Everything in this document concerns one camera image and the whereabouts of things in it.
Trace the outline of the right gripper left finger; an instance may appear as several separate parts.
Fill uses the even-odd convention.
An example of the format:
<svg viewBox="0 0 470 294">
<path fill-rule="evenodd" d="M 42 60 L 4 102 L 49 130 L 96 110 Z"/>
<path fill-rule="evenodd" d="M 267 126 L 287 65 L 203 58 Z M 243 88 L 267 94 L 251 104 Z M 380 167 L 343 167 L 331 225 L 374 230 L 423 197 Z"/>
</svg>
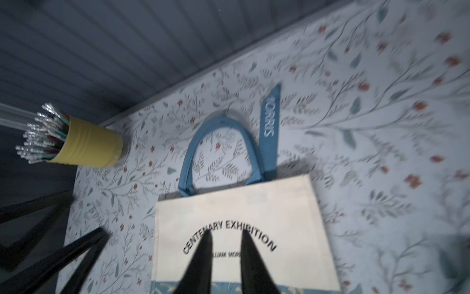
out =
<svg viewBox="0 0 470 294">
<path fill-rule="evenodd" d="M 210 294 L 213 240 L 205 231 L 174 294 Z"/>
</svg>

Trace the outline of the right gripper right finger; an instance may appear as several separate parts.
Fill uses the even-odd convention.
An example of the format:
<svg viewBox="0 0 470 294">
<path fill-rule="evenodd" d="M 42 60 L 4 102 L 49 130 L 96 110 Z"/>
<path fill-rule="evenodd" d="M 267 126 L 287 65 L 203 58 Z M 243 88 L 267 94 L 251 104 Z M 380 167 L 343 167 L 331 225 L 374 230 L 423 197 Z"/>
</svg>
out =
<svg viewBox="0 0 470 294">
<path fill-rule="evenodd" d="M 244 294 L 280 293 L 247 230 L 241 238 L 241 282 Z"/>
</svg>

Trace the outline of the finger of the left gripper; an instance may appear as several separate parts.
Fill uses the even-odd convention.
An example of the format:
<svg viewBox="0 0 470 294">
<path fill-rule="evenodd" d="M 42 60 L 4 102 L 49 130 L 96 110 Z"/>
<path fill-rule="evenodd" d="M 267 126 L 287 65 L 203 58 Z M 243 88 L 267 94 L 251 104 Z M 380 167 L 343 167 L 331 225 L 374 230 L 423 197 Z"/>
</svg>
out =
<svg viewBox="0 0 470 294">
<path fill-rule="evenodd" d="M 73 195 L 67 191 L 1 208 L 1 224 L 4 224 L 41 209 L 55 207 L 47 217 L 36 223 L 19 240 L 11 245 L 1 246 L 1 268 L 13 272 L 51 229 L 62 212 L 70 208 L 72 203 Z"/>
<path fill-rule="evenodd" d="M 64 294 L 78 294 L 104 250 L 109 237 L 109 233 L 101 227 L 93 230 L 1 283 L 1 293 L 33 294 L 65 266 L 82 254 L 86 254 L 66 286 L 62 289 Z"/>
</svg>

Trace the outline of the cream canvas tote bag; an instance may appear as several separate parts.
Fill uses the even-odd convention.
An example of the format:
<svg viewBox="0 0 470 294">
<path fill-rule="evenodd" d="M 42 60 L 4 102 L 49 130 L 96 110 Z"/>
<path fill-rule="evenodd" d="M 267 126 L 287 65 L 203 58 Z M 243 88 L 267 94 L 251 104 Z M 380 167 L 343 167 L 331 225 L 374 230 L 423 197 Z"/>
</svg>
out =
<svg viewBox="0 0 470 294">
<path fill-rule="evenodd" d="M 155 205 L 151 293 L 174 293 L 208 230 L 213 240 L 211 294 L 243 294 L 243 230 L 252 237 L 280 294 L 340 293 L 310 177 L 276 177 L 280 92 L 277 85 L 263 99 L 258 140 L 225 115 L 207 120 L 194 134 L 179 177 L 180 197 Z M 252 174 L 242 187 L 199 194 L 192 178 L 195 153 L 201 141 L 218 129 L 240 133 Z"/>
</svg>

